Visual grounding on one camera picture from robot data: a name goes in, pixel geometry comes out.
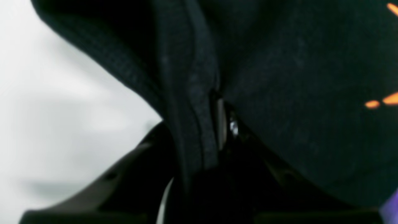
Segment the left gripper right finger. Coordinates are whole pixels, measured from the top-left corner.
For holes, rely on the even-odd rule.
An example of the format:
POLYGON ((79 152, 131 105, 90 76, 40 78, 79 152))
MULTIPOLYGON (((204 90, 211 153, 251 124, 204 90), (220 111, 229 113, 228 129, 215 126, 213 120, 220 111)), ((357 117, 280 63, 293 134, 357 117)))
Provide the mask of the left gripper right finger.
POLYGON ((375 208, 349 205, 268 149, 223 99, 215 99, 219 166, 246 224, 382 224, 375 208))

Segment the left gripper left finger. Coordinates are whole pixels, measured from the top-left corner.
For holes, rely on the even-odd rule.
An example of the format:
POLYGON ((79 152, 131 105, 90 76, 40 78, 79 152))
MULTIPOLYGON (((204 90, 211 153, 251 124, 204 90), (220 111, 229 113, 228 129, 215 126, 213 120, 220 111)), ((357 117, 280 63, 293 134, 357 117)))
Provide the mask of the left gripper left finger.
POLYGON ((20 223, 155 224, 175 170, 173 139, 159 123, 83 190, 51 207, 25 212, 20 223))

